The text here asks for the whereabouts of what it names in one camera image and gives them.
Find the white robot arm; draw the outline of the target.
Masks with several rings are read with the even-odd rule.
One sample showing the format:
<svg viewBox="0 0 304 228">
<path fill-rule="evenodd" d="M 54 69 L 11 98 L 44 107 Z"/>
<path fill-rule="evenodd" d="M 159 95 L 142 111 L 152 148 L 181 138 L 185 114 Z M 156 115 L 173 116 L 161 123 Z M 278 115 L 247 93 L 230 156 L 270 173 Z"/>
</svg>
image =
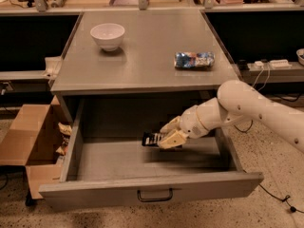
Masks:
<svg viewBox="0 0 304 228">
<path fill-rule="evenodd" d="M 182 145 L 211 130 L 242 120 L 258 121 L 283 140 L 304 152 L 304 112 L 272 102 L 253 87 L 232 80 L 218 88 L 217 96 L 200 105 L 193 105 L 166 124 L 160 132 L 158 146 L 163 149 Z"/>
</svg>

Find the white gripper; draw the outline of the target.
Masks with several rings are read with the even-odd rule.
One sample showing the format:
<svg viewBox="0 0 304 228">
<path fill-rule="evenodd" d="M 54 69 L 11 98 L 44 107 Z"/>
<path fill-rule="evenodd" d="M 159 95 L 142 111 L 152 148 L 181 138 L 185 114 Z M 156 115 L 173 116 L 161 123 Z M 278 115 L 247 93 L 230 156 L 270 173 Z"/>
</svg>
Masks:
<svg viewBox="0 0 304 228">
<path fill-rule="evenodd" d="M 183 145 L 188 137 L 198 139 L 207 135 L 209 131 L 200 122 L 197 110 L 197 105 L 191 106 L 163 126 L 160 130 L 162 137 L 158 146 L 162 149 L 169 149 Z"/>
</svg>

